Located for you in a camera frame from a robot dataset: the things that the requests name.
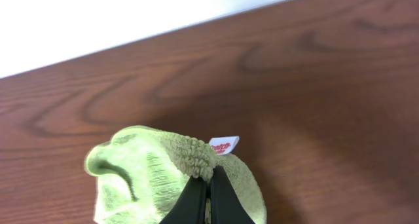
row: cloth fold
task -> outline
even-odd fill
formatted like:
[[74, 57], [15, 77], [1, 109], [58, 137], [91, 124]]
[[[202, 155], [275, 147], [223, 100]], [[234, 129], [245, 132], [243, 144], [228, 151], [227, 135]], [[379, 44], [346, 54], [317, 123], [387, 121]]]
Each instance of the cloth fold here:
[[225, 169], [250, 218], [256, 224], [266, 223], [259, 186], [238, 157], [217, 155], [196, 138], [146, 126], [122, 129], [87, 155], [85, 170], [97, 177], [94, 221], [159, 223], [173, 208], [189, 177], [209, 181], [217, 165]]

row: microfiber cloth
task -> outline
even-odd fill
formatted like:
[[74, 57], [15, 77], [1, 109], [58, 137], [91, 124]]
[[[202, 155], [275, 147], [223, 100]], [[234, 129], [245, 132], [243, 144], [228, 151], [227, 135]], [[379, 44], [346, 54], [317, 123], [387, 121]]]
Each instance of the microfiber cloth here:
[[87, 155], [85, 170], [97, 177], [94, 221], [160, 223], [189, 177], [210, 181], [217, 165], [225, 169], [250, 218], [256, 224], [266, 223], [261, 190], [238, 157], [217, 155], [210, 145], [196, 138], [146, 126], [122, 129]]

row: fabric label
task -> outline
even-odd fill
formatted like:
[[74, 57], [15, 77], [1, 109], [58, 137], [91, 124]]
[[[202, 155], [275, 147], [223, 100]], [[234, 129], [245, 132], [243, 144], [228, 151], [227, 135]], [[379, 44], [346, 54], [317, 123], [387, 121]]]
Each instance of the fabric label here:
[[240, 138], [238, 136], [227, 136], [223, 138], [212, 138], [209, 145], [215, 150], [218, 155], [226, 155], [230, 153], [238, 143]]

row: dark brown wood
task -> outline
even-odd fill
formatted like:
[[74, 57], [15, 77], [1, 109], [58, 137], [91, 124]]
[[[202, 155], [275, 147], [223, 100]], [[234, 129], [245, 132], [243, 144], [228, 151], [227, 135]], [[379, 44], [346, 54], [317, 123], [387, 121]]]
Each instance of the dark brown wood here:
[[417, 223], [419, 0], [293, 0], [1, 79], [0, 222], [91, 223], [84, 156], [133, 124], [240, 135], [269, 223]]

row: light green towel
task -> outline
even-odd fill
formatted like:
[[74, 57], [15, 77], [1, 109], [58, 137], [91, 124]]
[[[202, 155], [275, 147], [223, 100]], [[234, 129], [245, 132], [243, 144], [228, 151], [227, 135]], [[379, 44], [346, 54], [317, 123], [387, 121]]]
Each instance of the light green towel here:
[[123, 129], [87, 155], [86, 171], [97, 177], [94, 221], [159, 223], [173, 208], [189, 176], [209, 181], [216, 165], [224, 167], [250, 218], [256, 224], [266, 223], [259, 186], [239, 158], [217, 155], [196, 138], [145, 126]]

